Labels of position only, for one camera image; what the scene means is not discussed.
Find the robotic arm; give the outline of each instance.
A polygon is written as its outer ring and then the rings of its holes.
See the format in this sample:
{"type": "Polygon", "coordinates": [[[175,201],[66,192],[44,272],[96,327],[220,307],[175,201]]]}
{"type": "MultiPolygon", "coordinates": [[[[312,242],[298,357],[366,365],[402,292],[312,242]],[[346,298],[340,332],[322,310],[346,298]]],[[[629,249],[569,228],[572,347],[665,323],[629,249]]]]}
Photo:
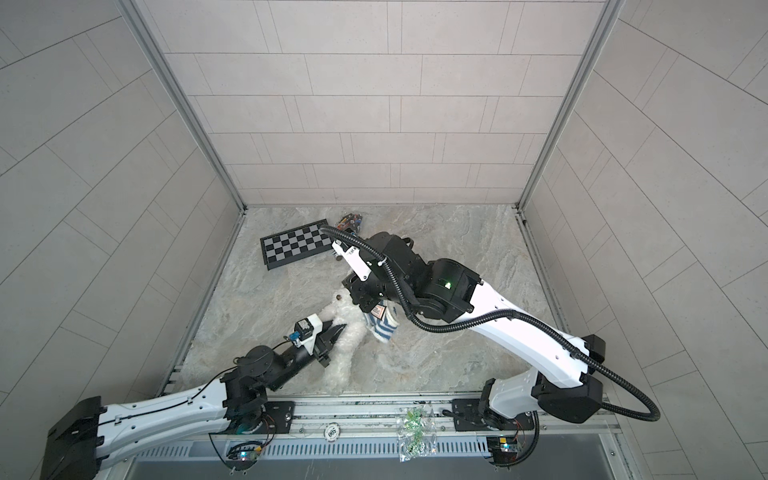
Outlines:
{"type": "MultiPolygon", "coordinates": [[[[352,267],[342,283],[363,312],[387,298],[399,303],[421,329],[431,333],[473,329],[532,365],[510,379],[487,381],[473,412],[483,425],[507,429],[517,415],[532,412],[538,429],[538,409],[573,423],[584,422],[600,408],[641,420],[659,419],[658,408],[645,394],[602,366],[605,342],[599,337],[582,339],[551,328],[454,260],[425,263],[413,252],[409,238],[381,232],[365,241],[332,227],[321,230],[336,238],[334,250],[352,267]],[[447,324],[424,322],[417,312],[447,324]],[[602,384],[592,376],[595,371],[632,393],[650,413],[602,402],[602,384]]],[[[312,359],[327,366],[344,327],[311,315],[296,323],[287,337],[292,345],[282,354],[257,346],[205,386],[122,405],[102,406],[101,397],[85,399],[48,432],[41,478],[93,478],[123,458],[190,435],[274,433],[277,425],[274,419],[272,425],[269,422],[266,389],[279,389],[312,359]]],[[[514,463],[525,458],[522,455],[514,463]]],[[[239,469],[247,469],[256,457],[241,460],[246,461],[239,469]]]]}

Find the marble floor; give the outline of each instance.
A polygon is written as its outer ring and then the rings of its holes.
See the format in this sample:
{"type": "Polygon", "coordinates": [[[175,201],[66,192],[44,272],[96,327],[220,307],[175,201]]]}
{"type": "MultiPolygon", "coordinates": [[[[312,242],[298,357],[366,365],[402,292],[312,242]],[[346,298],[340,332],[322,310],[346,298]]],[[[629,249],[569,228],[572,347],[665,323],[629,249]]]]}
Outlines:
{"type": "MultiPolygon", "coordinates": [[[[512,206],[254,208],[247,212],[184,360],[183,388],[206,382],[254,346],[276,345],[297,320],[330,303],[349,272],[346,262],[325,252],[267,271],[259,239],[323,218],[333,224],[350,211],[363,215],[362,237],[382,230],[411,237],[425,261],[457,260],[513,303],[553,323],[512,206]]],[[[433,334],[406,320],[387,344],[366,334],[345,392],[475,391],[487,379],[508,378],[527,368],[522,359],[471,330],[433,334]]],[[[322,376],[323,367],[313,362],[280,393],[328,393],[322,376]]]]}

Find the green candy in clear wrapper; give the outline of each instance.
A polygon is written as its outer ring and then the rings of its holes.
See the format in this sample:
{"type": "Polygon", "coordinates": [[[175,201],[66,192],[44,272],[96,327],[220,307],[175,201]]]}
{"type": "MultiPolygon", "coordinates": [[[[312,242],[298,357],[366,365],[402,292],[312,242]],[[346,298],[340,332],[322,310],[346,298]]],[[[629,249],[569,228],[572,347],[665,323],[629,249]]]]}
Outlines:
{"type": "Polygon", "coordinates": [[[434,454],[437,446],[436,430],[431,405],[406,409],[397,419],[400,461],[434,454]]]}

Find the chessboard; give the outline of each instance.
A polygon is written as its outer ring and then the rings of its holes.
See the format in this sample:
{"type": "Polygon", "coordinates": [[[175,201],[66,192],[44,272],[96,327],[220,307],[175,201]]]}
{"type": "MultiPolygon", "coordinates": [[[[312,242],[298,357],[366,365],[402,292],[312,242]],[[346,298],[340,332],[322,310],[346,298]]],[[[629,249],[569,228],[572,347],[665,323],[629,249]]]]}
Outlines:
{"type": "Polygon", "coordinates": [[[267,270],[331,250],[331,239],[320,233],[319,226],[328,220],[318,220],[301,227],[275,233],[261,239],[261,253],[267,270]]]}

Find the white poker chip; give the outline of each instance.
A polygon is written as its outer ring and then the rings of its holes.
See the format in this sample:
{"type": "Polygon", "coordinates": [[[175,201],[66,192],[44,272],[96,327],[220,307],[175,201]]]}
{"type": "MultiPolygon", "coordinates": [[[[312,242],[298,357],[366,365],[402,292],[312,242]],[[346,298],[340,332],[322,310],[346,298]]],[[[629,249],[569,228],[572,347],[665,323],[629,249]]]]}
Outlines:
{"type": "Polygon", "coordinates": [[[328,442],[335,442],[339,438],[341,427],[338,423],[331,423],[326,427],[325,437],[328,442]]]}

